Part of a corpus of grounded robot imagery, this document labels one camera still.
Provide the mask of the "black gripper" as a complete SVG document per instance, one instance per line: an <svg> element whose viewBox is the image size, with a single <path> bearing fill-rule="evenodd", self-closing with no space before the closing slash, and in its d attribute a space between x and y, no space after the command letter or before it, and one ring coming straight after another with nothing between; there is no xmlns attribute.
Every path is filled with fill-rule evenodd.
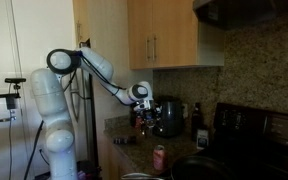
<svg viewBox="0 0 288 180"><path fill-rule="evenodd" d="M160 108L139 111L136 113L135 127L140 130L142 135L146 135L147 130L153 128L160 118Z"/></svg>

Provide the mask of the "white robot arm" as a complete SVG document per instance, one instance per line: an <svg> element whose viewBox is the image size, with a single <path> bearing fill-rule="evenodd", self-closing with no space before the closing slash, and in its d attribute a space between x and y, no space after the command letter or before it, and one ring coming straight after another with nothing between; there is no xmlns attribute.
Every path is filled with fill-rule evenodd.
<svg viewBox="0 0 288 180"><path fill-rule="evenodd" d="M46 125L46 148L51 180L78 180L75 133L61 78L80 68L96 77L99 83L151 128L160 112L153 99L151 85L138 82L122 88L112 82L113 65L89 47L76 50L54 49L46 57L47 66L30 76L38 112Z"/></svg>

